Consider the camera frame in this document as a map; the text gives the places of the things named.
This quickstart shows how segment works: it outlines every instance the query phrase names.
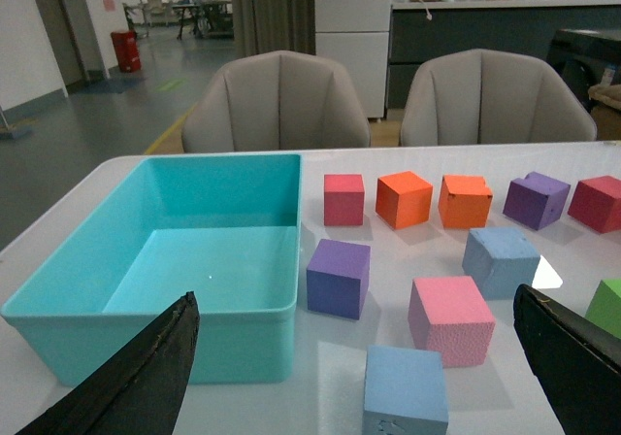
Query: green cube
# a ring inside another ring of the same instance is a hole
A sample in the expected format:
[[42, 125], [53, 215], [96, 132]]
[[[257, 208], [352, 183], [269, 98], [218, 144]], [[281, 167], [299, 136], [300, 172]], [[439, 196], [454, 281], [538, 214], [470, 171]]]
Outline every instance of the green cube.
[[598, 285], [586, 318], [621, 339], [621, 279], [602, 280]]

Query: gray floor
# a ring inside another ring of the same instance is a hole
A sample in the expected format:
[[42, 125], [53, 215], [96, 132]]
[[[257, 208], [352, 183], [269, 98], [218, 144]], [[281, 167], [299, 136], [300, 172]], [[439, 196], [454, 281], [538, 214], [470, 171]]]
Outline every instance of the gray floor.
[[177, 34], [158, 27], [139, 40], [142, 70], [121, 75], [145, 79], [135, 88], [72, 94], [33, 116], [29, 135], [0, 141], [0, 249], [100, 163], [144, 153], [235, 59], [232, 39], [195, 39], [187, 28], [182, 41]]

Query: white table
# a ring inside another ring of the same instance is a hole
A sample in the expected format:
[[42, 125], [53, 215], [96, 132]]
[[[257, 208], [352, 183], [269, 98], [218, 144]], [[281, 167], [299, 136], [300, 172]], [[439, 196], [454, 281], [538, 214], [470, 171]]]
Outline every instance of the white table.
[[[407, 315], [411, 280], [462, 275], [468, 232], [444, 230], [438, 195], [444, 174], [484, 176], [494, 191], [488, 226], [517, 225], [502, 215], [509, 182], [530, 171], [572, 185], [601, 175], [621, 178], [621, 146], [609, 143], [472, 146], [462, 148], [304, 151], [300, 284], [321, 238], [372, 246], [370, 294], [359, 321], [310, 313], [304, 288], [296, 315], [292, 376], [276, 385], [188, 388], [175, 433], [359, 434], [366, 348], [413, 347]], [[0, 252], [0, 303], [81, 222], [142, 156], [111, 160]], [[375, 213], [376, 179], [411, 170], [434, 185], [429, 222], [393, 231]], [[323, 226], [325, 173], [362, 173], [361, 227]], [[584, 314], [599, 281], [621, 278], [621, 231], [600, 235], [567, 216], [539, 232], [519, 226], [563, 278], [546, 293]], [[562, 430], [513, 331], [512, 301], [490, 301], [497, 325], [479, 367], [446, 369], [452, 435], [545, 433]], [[66, 394], [54, 375], [0, 320], [0, 433], [12, 434]]]

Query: teal plastic bin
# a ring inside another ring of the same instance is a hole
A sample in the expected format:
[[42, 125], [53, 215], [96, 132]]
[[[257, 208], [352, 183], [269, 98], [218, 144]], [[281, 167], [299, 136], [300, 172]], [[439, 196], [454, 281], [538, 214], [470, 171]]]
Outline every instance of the teal plastic bin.
[[190, 382], [283, 381], [293, 366], [300, 178], [297, 154], [147, 158], [0, 313], [73, 386], [194, 291]]

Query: beige armchair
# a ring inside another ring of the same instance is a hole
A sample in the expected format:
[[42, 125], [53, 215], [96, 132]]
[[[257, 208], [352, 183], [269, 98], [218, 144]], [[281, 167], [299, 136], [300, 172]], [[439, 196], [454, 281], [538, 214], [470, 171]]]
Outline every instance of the beige armchair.
[[181, 137], [186, 152], [356, 148], [371, 140], [344, 67], [293, 51], [220, 68]]
[[168, 26], [167, 5], [162, 0], [147, 0], [145, 4], [148, 25], [153, 26], [158, 20]]
[[595, 138], [595, 122], [552, 67], [494, 50], [462, 51], [423, 63], [401, 128], [406, 147]]

